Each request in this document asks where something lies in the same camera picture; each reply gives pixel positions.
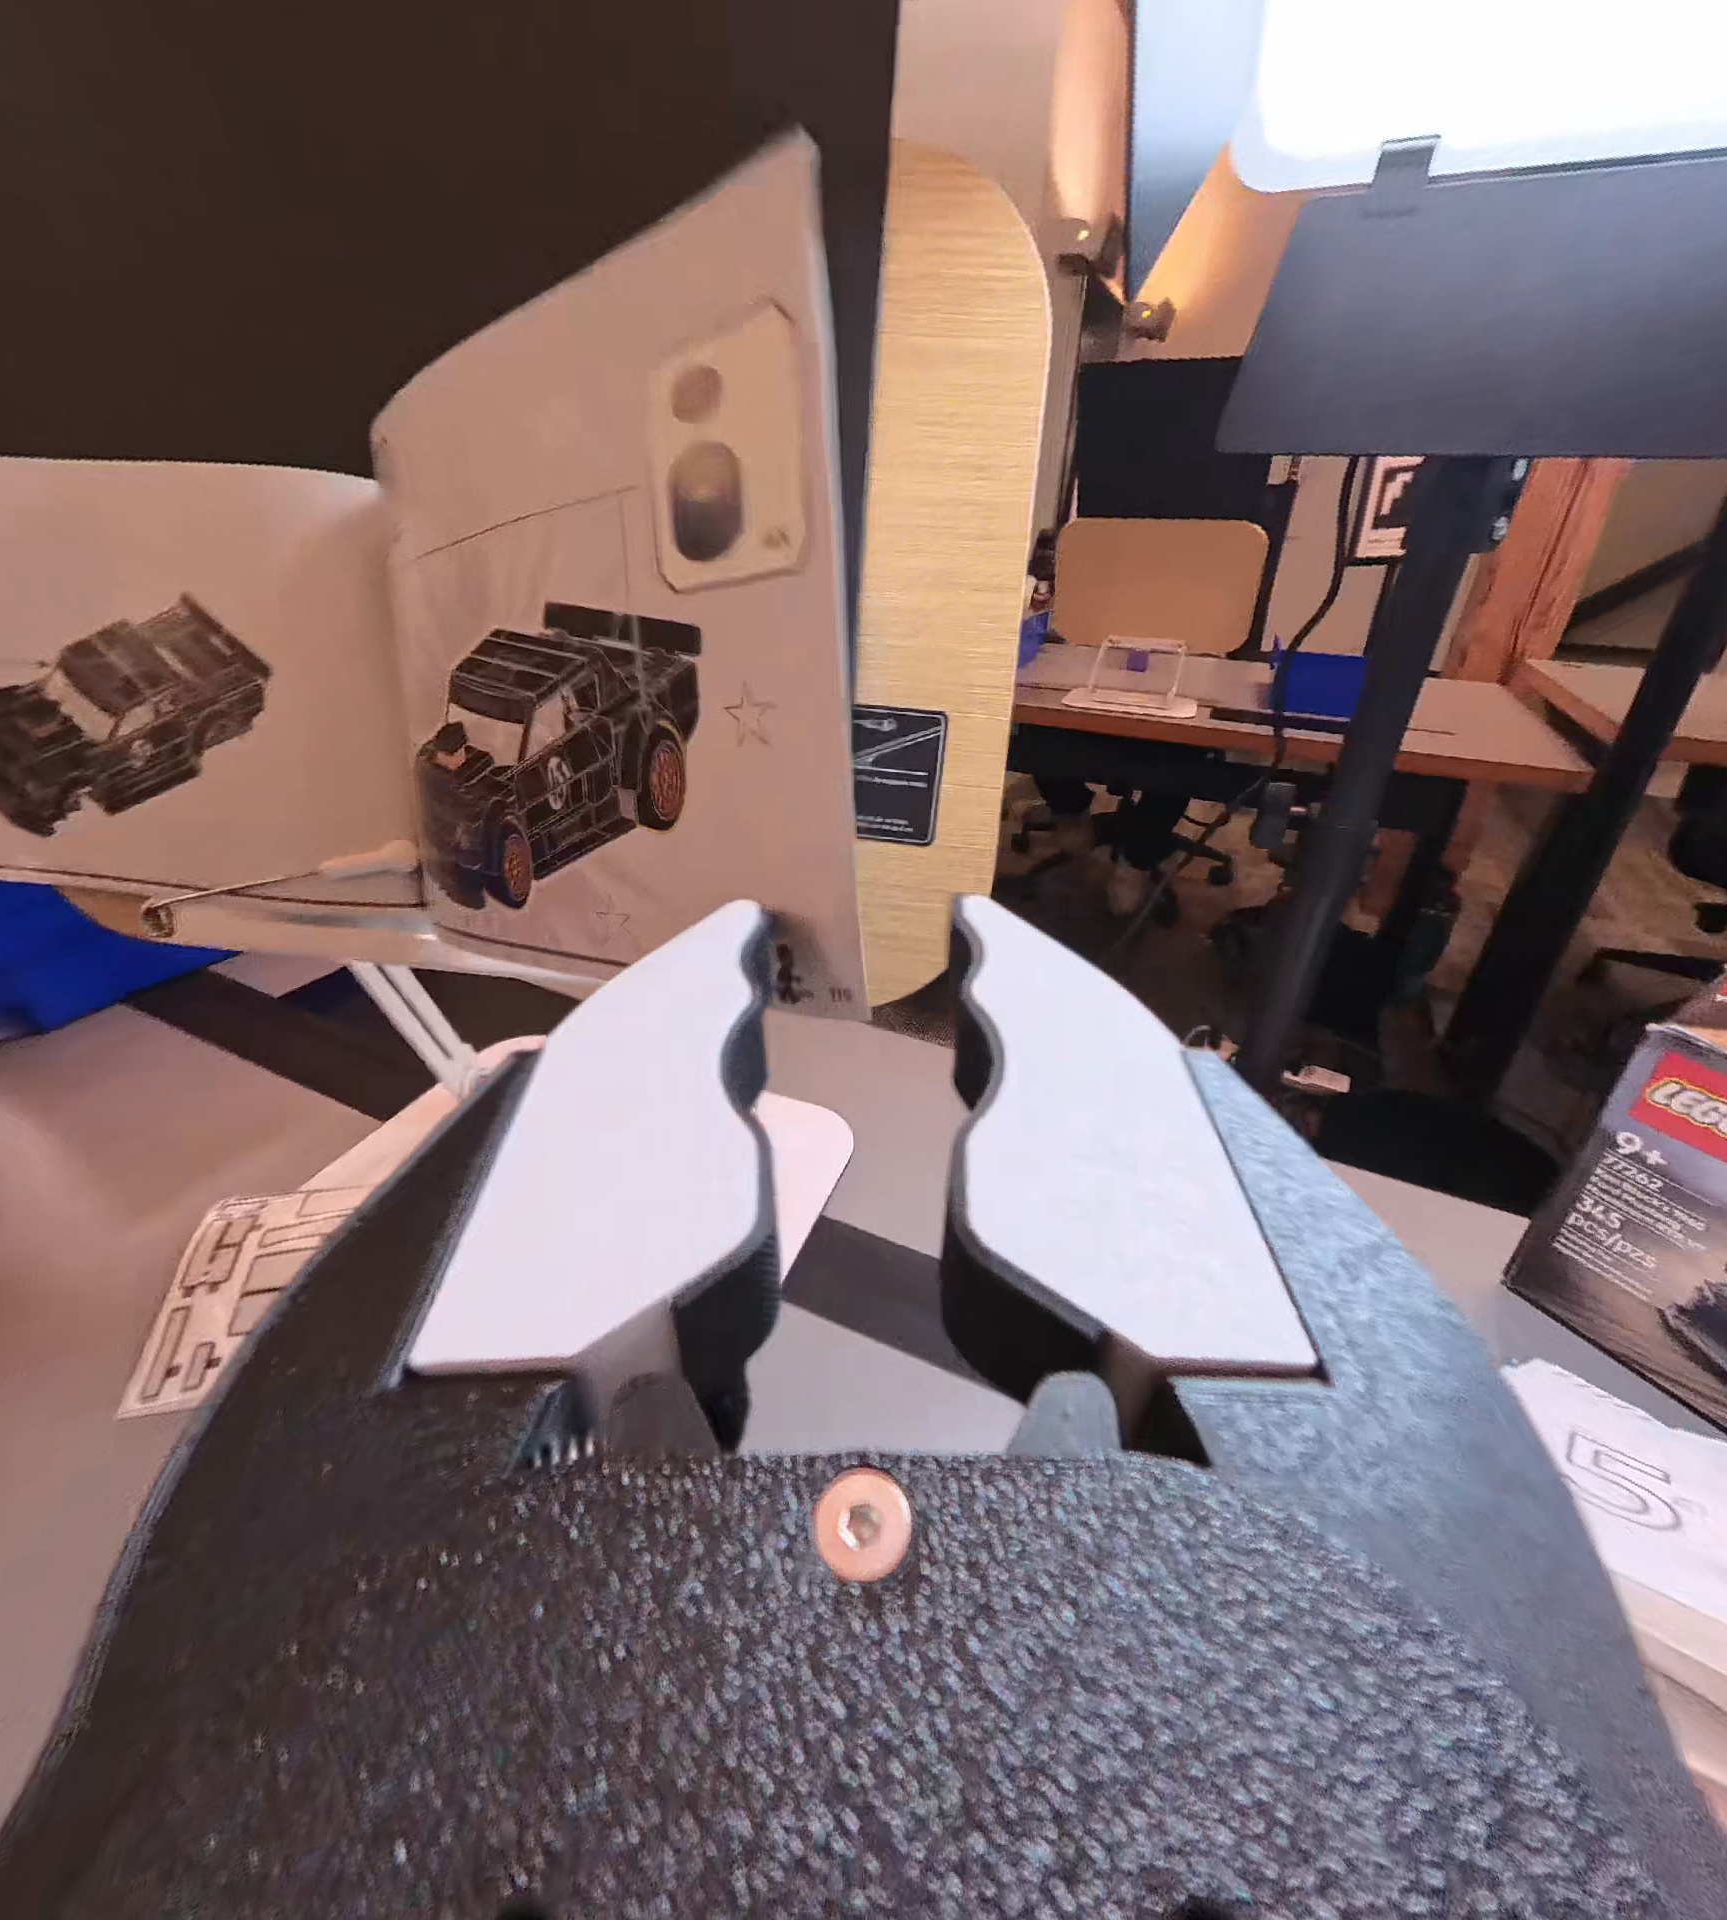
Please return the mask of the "black lego set box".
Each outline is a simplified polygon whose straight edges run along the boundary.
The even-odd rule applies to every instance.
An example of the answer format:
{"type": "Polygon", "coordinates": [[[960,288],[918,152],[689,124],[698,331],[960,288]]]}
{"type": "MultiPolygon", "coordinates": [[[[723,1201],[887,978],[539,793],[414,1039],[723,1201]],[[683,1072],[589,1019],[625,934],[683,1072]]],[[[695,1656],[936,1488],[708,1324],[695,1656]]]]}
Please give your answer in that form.
{"type": "Polygon", "coordinates": [[[1646,1027],[1505,1283],[1727,1434],[1727,970],[1646,1027]]]}

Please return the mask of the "blue storage bin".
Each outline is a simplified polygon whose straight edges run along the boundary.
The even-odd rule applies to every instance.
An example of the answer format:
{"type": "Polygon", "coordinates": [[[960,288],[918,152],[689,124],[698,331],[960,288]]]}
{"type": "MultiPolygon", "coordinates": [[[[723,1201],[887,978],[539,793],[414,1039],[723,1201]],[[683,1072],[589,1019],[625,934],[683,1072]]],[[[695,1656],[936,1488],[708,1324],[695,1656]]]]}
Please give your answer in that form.
{"type": "Polygon", "coordinates": [[[232,957],[121,934],[54,888],[0,881],[0,1016],[26,1030],[57,1030],[232,957]]]}

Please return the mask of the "lego instruction booklet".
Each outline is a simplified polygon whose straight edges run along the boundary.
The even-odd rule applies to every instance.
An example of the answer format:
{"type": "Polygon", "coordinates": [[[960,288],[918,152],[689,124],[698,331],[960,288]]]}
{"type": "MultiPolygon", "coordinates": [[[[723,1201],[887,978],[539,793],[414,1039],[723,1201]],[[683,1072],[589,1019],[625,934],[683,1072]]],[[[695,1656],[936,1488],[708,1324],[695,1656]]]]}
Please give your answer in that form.
{"type": "Polygon", "coordinates": [[[597,981],[755,900],[858,1016],[820,210],[781,133],[421,371],[373,476],[0,458],[0,881],[597,981]]]}

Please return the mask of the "black partition panel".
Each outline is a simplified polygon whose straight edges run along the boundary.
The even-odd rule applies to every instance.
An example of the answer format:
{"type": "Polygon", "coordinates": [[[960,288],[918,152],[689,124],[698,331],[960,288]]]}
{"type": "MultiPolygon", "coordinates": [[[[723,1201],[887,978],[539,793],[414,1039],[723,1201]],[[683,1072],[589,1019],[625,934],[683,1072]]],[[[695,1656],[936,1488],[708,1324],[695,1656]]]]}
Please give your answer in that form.
{"type": "Polygon", "coordinates": [[[0,3],[0,455],[371,472],[443,349],[801,129],[858,509],[898,5],[0,3]]]}

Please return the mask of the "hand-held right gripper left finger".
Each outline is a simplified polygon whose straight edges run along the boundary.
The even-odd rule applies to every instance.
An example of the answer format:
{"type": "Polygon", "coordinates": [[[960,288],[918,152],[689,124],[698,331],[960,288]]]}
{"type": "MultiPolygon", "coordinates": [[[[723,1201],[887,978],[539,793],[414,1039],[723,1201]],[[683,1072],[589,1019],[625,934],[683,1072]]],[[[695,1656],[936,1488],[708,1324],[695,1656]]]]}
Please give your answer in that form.
{"type": "Polygon", "coordinates": [[[536,1054],[408,1346],[421,1376],[682,1373],[736,1401],[779,1326],[772,920],[736,900],[536,1054]]]}

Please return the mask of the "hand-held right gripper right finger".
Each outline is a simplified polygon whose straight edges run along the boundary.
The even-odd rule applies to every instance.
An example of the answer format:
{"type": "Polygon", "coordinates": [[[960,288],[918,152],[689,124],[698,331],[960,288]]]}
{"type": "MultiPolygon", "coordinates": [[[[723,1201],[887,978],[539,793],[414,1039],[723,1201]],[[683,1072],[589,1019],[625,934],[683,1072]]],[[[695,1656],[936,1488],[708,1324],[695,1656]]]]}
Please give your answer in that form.
{"type": "Polygon", "coordinates": [[[952,907],[940,1303],[985,1383],[1314,1382],[1325,1364],[1180,1038],[990,896],[952,907]]]}

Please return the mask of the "dark wall sign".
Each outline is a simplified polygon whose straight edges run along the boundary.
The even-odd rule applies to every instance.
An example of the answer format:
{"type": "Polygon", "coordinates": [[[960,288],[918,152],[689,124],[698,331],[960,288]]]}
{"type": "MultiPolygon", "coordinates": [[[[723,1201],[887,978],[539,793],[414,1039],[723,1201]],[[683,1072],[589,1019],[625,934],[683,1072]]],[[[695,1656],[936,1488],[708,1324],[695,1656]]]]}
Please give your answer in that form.
{"type": "Polygon", "coordinates": [[[944,710],[855,705],[855,832],[862,839],[936,845],[947,730],[944,710]]]}

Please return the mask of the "clear plastic parts bag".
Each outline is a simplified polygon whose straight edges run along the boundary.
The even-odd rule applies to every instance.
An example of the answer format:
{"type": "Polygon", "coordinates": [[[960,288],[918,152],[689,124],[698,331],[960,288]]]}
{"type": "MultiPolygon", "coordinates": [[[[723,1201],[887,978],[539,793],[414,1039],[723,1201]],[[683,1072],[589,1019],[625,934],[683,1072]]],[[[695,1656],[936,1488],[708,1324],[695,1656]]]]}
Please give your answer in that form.
{"type": "Polygon", "coordinates": [[[1571,1491],[1727,1834],[1727,1440],[1667,1427],[1546,1360],[1501,1376],[1571,1491]]]}

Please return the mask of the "clear acrylic holder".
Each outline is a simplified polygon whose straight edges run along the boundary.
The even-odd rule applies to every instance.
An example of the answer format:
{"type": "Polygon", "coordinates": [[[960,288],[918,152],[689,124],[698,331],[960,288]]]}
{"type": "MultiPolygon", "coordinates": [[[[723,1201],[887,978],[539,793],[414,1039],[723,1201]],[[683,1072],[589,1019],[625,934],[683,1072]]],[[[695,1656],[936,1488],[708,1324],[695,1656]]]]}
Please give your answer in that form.
{"type": "Polygon", "coordinates": [[[1186,689],[1188,652],[1181,644],[1110,635],[1087,650],[1079,678],[1060,705],[1083,712],[1185,721],[1198,699],[1186,689]]]}

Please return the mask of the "white sticker sheet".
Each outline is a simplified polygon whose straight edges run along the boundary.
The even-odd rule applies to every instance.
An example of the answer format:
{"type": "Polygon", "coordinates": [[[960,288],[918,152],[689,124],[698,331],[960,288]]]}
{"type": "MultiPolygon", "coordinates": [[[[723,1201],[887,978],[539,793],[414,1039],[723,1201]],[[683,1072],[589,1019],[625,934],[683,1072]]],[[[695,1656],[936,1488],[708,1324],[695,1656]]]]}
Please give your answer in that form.
{"type": "Polygon", "coordinates": [[[114,1417],[138,1421],[201,1407],[371,1192],[325,1186],[213,1204],[179,1257],[114,1417]]]}

